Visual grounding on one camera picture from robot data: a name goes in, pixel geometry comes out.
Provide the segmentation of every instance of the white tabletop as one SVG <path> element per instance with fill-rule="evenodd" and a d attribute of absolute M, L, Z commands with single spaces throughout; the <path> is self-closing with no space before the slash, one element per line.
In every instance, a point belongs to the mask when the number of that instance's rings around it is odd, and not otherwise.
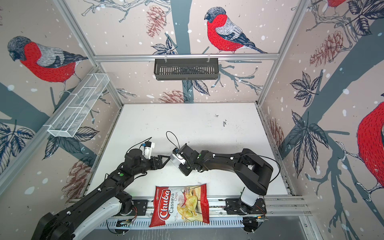
<path fill-rule="evenodd" d="M 167 140 L 166 131 L 172 131 L 193 150 L 209 150 L 231 154 L 249 148 L 256 154 L 274 158 L 263 125 L 253 103 L 201 104 L 126 104 L 108 142 L 104 155 L 91 181 L 89 191 L 100 185 L 106 173 L 124 162 L 126 151 L 149 137 L 155 143 L 152 156 L 169 155 L 174 146 Z M 177 144 L 172 134 L 169 139 Z M 278 173 L 277 164 L 265 159 L 272 167 L 272 178 Z M 192 171 L 185 176 L 169 162 L 163 169 L 148 171 L 126 188 L 133 197 L 150 197 L 155 186 L 188 186 L 207 184 L 208 196 L 240 195 L 244 184 L 233 172 L 210 170 Z M 267 195 L 287 194 L 279 175 Z"/>

